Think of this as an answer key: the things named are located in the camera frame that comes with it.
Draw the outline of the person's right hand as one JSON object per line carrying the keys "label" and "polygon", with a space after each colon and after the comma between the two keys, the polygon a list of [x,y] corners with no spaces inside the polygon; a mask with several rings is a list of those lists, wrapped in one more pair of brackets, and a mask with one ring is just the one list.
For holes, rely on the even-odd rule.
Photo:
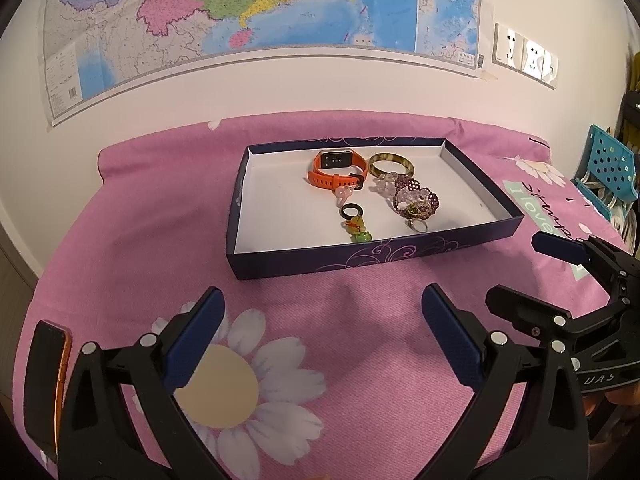
{"label": "person's right hand", "polygon": [[617,390],[608,392],[598,392],[584,396],[582,404],[584,404],[585,413],[590,415],[598,406],[602,399],[608,400],[616,405],[635,406],[640,404],[640,384],[629,385]]}

